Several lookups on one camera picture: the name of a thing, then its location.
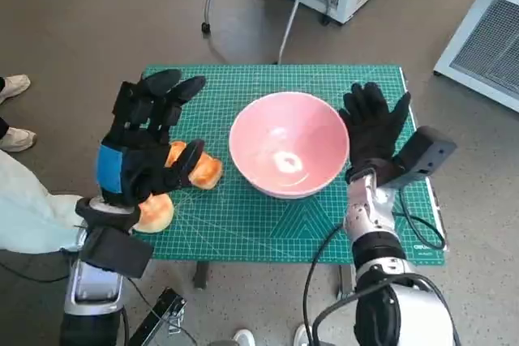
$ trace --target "bowl rim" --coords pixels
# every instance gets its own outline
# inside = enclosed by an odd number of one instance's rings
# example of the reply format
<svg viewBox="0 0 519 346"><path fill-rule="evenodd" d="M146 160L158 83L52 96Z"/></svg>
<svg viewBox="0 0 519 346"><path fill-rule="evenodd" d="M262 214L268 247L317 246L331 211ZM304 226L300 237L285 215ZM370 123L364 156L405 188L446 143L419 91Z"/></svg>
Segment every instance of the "bowl rim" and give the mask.
<svg viewBox="0 0 519 346"><path fill-rule="evenodd" d="M283 191L279 191L279 190L272 190L272 189L269 189L269 188L265 188L264 186L261 186L259 185L257 182L255 182L254 180L252 180L250 177L248 177L242 170L242 168L239 166L239 164L236 162L236 159L234 158L234 155L233 155L233 149L231 147L231 143L232 143L232 138L233 138L233 134L234 134L234 127L236 126L236 124L238 123L240 117L248 110L250 110L254 105L256 105L258 102L262 101L262 100L267 100L267 99L272 99L273 97L275 96L278 96L278 95L304 95L305 97L309 97L313 100L317 100L318 102L320 102L321 104L327 106L330 111L335 115L335 117L337 118L337 120L342 124L342 127L344 128L344 132L345 132L345 135L346 135L346 148L345 148L345 153L344 153L344 160L341 164L341 167L337 170L337 173L333 174L328 180L326 180L325 182L319 184L318 186L315 186L315 187L312 187L310 188L309 190L305 190L305 191L296 191L296 190L283 190ZM322 190L325 186L327 186L328 184L330 184L330 182L332 182L333 180L335 180L335 178L337 177L337 175L341 172L341 170L345 167L346 165L346 162L348 160L348 157L350 155L350 134L348 133L348 128L346 127L346 124L344 123L344 121L342 120L341 118L341 115L339 115L339 113L326 101L320 99L319 97L317 96L314 96L310 93L305 93L305 92L296 92L296 91L283 91L283 92L274 92L274 93L269 93L267 95L264 95L264 96L261 96L260 98L256 99L256 100L253 100L251 103L249 103L248 105L246 105L239 113L238 115L236 115L236 118L234 119L233 121L233 125L230 127L230 131L229 131L229 153L230 153L230 157L231 159L233 160L233 163L234 163L234 166L236 167L236 169L238 169L238 171L242 174L242 176L244 176L253 186L255 186L256 188L259 188L260 190L262 191L267 191L271 196L276 196L277 194L281 195L281 196L304 196L305 194L315 194L317 192L319 192L320 190Z"/></svg>

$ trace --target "blue strap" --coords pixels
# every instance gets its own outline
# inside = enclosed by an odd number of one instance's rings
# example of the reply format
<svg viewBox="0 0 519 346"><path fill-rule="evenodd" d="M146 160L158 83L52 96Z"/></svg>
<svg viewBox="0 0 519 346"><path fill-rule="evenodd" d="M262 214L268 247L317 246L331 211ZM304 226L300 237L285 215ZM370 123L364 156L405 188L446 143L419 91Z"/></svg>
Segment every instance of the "blue strap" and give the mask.
<svg viewBox="0 0 519 346"><path fill-rule="evenodd" d="M97 155L97 182L109 192L121 194L122 153L105 145Z"/></svg>

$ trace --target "black glove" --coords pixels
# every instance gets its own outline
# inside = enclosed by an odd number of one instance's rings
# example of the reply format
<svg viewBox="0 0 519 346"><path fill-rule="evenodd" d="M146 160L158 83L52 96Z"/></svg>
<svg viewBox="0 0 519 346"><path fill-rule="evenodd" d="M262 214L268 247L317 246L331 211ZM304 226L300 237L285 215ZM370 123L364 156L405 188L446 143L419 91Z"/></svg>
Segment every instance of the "black glove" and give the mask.
<svg viewBox="0 0 519 346"><path fill-rule="evenodd" d="M182 107L200 92L205 78L178 83L180 78L179 70L163 70L138 83L122 84L114 122L97 160L97 182L107 203L135 206L150 194L190 185L188 175L202 155L204 141L190 142L171 168L164 164L169 129L177 125Z"/></svg>
<svg viewBox="0 0 519 346"><path fill-rule="evenodd" d="M411 95L407 92L389 112L388 103L376 83L358 83L343 97L341 115L350 135L350 162L354 171L369 160L391 161L395 143L409 114Z"/></svg>

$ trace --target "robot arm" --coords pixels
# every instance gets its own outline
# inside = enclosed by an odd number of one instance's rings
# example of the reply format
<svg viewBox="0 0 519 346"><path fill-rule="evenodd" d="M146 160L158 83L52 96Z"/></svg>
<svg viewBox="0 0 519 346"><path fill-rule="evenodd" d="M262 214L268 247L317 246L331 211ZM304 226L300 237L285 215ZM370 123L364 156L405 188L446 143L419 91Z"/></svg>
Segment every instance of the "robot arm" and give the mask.
<svg viewBox="0 0 519 346"><path fill-rule="evenodd" d="M358 300L354 333L362 346L458 345L446 302L407 260L392 214L397 191L430 176L456 144L424 126L393 156L409 112L409 93L392 112L374 83L354 84L344 102L340 114L350 133L352 166L346 174L349 205L343 227L357 287L354 295L318 315L311 344L319 346L318 327L328 315Z"/></svg>
<svg viewBox="0 0 519 346"><path fill-rule="evenodd" d="M205 79L178 83L180 78L180 71L165 70L121 85L114 122L101 142L97 160L102 196L82 198L75 206L84 228L78 233L79 257L66 291L61 345L116 344L122 279L140 278L153 252L148 243L129 233L139 221L137 205L150 194L189 185L188 175L204 142L189 143L172 167L165 168L169 129Z"/></svg>
<svg viewBox="0 0 519 346"><path fill-rule="evenodd" d="M352 242L357 290L402 276L358 299L355 336L360 345L453 345L449 312L431 287L405 274L416 268L394 229L394 189L377 188L376 174L356 178L348 190L345 231Z"/></svg>

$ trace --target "white pants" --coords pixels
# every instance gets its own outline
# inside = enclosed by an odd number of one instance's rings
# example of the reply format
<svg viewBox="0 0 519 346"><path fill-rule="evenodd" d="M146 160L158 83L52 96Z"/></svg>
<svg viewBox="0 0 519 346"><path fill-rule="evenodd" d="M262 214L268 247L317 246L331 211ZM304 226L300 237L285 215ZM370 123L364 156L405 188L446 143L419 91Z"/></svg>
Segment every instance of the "white pants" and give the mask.
<svg viewBox="0 0 519 346"><path fill-rule="evenodd" d="M0 249L37 254L71 248L82 218L79 196L52 195L20 162L0 151Z"/></svg>

